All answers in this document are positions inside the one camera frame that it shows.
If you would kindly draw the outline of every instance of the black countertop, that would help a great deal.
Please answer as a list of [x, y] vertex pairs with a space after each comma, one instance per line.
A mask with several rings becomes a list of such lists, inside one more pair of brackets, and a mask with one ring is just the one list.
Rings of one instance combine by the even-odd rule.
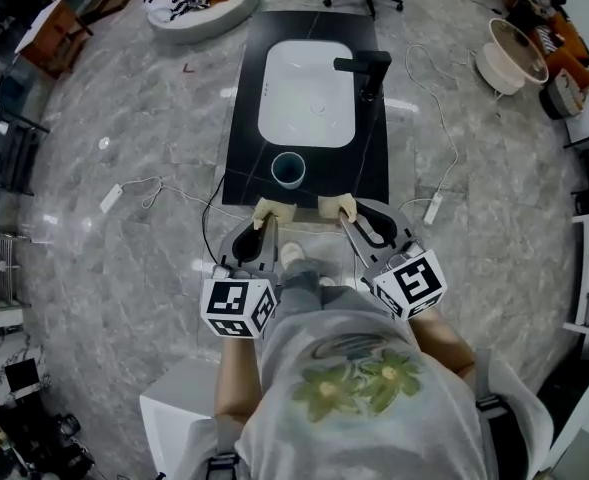
[[[365, 76], [354, 75], [356, 134], [340, 148], [280, 146], [263, 138], [258, 115], [267, 54], [287, 40], [336, 41], [357, 51], [378, 50], [372, 19], [354, 14], [276, 11], [252, 20], [238, 85], [225, 167], [223, 204], [255, 205], [261, 197], [315, 208], [317, 198], [352, 193], [388, 202], [387, 128], [383, 98], [359, 95]], [[305, 159], [298, 189], [286, 190], [271, 175], [274, 158], [285, 151]]]

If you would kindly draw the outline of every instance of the drain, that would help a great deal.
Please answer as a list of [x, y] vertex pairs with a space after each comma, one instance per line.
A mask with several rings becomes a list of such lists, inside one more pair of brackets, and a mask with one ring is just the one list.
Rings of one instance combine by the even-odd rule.
[[310, 104], [310, 112], [312, 112], [312, 114], [316, 114], [317, 116], [325, 115], [327, 113], [325, 101], [321, 98], [313, 100]]

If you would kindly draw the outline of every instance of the black faucet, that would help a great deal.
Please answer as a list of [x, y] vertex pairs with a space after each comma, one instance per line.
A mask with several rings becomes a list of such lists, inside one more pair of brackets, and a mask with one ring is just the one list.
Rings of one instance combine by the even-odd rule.
[[383, 78], [392, 63], [392, 57], [389, 52], [379, 51], [356, 52], [354, 57], [354, 59], [337, 57], [334, 59], [334, 69], [368, 75], [367, 81], [361, 87], [361, 98], [374, 101], [381, 93]]

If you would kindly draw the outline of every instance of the gray t-shirt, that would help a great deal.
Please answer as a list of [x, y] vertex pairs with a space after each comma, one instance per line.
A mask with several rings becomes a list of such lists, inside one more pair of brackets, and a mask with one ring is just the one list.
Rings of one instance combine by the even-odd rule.
[[263, 353], [256, 412], [244, 428], [194, 424], [176, 478], [205, 478], [206, 459], [232, 443], [256, 480], [487, 478], [472, 390], [410, 343], [362, 311], [285, 319]]

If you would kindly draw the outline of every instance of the marble floor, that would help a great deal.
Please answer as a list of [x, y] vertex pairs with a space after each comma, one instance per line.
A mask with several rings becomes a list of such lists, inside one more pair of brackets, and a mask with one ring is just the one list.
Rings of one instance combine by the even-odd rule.
[[[325, 11], [321, 1], [261, 0], [260, 10]], [[573, 342], [560, 325], [576, 268], [569, 192], [579, 166], [535, 87], [496, 102], [461, 65], [489, 40], [499, 0], [404, 1], [398, 13], [376, 0], [379, 46], [393, 58], [385, 80], [391, 203], [431, 196], [453, 158], [435, 101], [405, 68], [407, 48], [422, 44], [459, 78], [442, 77], [412, 52], [414, 76], [441, 98], [459, 161], [432, 226], [422, 224], [424, 203], [405, 209], [445, 272], [447, 318], [472, 345], [494, 346], [536, 389]], [[338, 0], [330, 10], [365, 14], [366, 6]], [[166, 191], [143, 209], [154, 181], [126, 187], [108, 215], [99, 203], [116, 182], [156, 175], [210, 196], [223, 173], [248, 26], [193, 46], [157, 44], [132, 0], [94, 26], [45, 111], [52, 133], [37, 158], [36, 196], [21, 198], [18, 214], [34, 240], [19, 251], [33, 306], [26, 328], [45, 345], [49, 402], [78, 417], [81, 440], [109, 479], [153, 478], [138, 397], [187, 354], [216, 359], [220, 342], [197, 315], [208, 266], [203, 205]], [[193, 72], [183, 72], [186, 63]], [[103, 137], [110, 142], [100, 149]], [[213, 248], [236, 222], [211, 211]], [[281, 238], [299, 240], [325, 260], [326, 274], [353, 283], [354, 256], [336, 228], [292, 224]]]

